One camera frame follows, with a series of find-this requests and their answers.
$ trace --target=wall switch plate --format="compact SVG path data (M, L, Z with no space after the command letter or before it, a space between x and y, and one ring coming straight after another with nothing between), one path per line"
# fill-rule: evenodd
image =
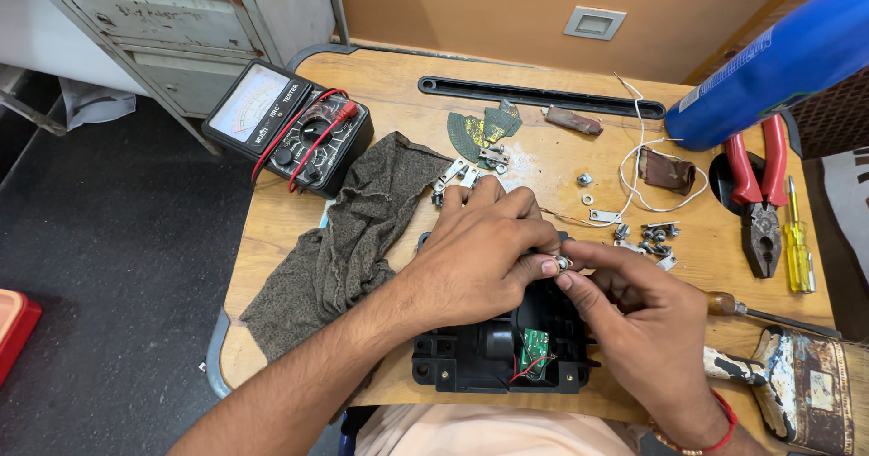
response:
M565 35L610 40L625 19L626 12L576 6L564 28Z

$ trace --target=yellow screwdriver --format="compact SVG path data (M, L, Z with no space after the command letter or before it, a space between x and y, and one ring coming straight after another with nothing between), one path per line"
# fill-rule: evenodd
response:
M791 290L798 294L810 294L818 288L814 279L812 253L806 245L806 222L799 220L797 194L793 191L793 176L790 177L788 208L791 216L785 223L785 238L788 242L788 274L791 276Z

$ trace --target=black plastic slot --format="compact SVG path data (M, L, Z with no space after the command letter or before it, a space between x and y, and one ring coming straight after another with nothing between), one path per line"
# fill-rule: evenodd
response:
M541 88L498 85L479 81L453 80L423 76L417 83L420 91L429 95L459 96L477 100L508 100L520 105L550 106L596 114L636 117L634 100L614 96L587 95ZM645 119L663 119L667 107L657 101L640 100L640 114Z

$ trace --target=blue plastic container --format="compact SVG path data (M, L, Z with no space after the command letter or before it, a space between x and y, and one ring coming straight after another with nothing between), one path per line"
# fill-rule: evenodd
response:
M667 112L667 131L711 149L869 66L869 0L810 0Z

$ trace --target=orange wall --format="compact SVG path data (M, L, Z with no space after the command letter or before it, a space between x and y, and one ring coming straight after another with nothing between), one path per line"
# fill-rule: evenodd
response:
M767 0L343 0L350 37L678 83ZM627 12L613 40L565 35L574 6Z

